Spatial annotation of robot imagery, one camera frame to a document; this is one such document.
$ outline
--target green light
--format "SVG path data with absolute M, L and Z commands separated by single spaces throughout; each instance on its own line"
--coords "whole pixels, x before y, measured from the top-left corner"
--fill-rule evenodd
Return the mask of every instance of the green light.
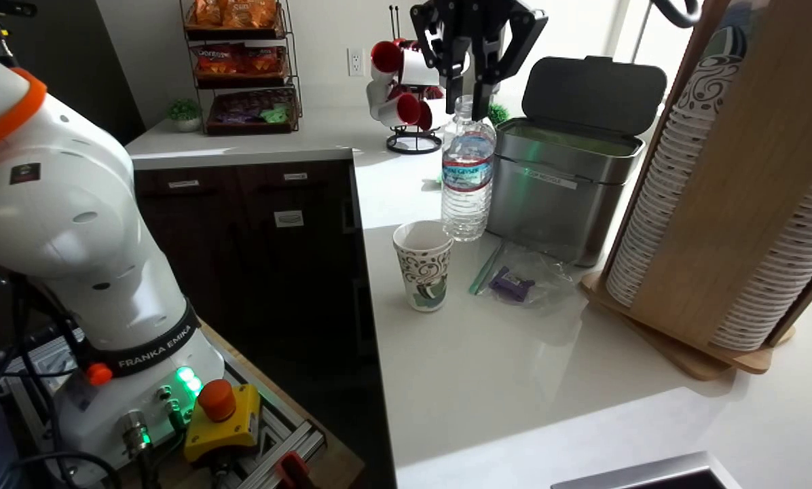
M 153 434 L 143 432 L 143 448 L 151 448 L 151 445 L 153 445 Z
M 178 380 L 183 380 L 183 387 L 198 398 L 198 391 L 204 388 L 204 380 L 197 377 L 197 373 L 190 367 L 181 367 L 178 371 Z

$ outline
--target trash can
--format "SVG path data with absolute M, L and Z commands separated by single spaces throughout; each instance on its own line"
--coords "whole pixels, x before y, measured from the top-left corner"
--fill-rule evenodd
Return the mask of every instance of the trash can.
M 595 267 L 639 153 L 639 138 L 587 138 L 508 121 L 489 231 L 570 267 Z
M 597 265 L 667 77 L 610 57 L 544 57 L 523 113 L 498 129 L 489 231 L 580 269 Z

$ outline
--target white countertop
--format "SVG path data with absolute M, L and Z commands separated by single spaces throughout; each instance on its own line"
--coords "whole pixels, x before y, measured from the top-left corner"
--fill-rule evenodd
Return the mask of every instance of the white countertop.
M 384 149 L 365 113 L 307 114 L 297 136 L 185 136 L 163 129 L 129 149 L 136 168 L 338 157 L 356 146 L 372 309 L 402 489 L 547 489 L 555 481 L 690 451 L 717 456 L 741 486 L 812 486 L 812 308 L 766 375 L 698 384 L 619 316 L 570 284 L 542 308 L 471 297 L 494 247 L 459 244 L 445 308 L 406 308 L 392 228 L 437 217 L 425 190 L 437 156 Z

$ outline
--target water bottle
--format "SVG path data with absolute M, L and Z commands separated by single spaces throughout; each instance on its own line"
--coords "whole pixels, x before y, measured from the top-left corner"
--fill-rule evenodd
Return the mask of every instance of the water bottle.
M 458 242 L 475 242 L 486 231 L 494 175 L 494 125 L 471 117 L 463 96 L 444 142 L 444 228 Z

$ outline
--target small packet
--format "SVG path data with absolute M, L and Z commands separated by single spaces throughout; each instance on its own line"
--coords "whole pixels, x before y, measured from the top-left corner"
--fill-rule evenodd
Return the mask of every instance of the small packet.
M 534 252 L 515 242 L 501 242 L 472 281 L 471 295 L 486 303 L 542 308 L 568 297 L 580 278 L 582 273 L 566 267 L 562 262 Z

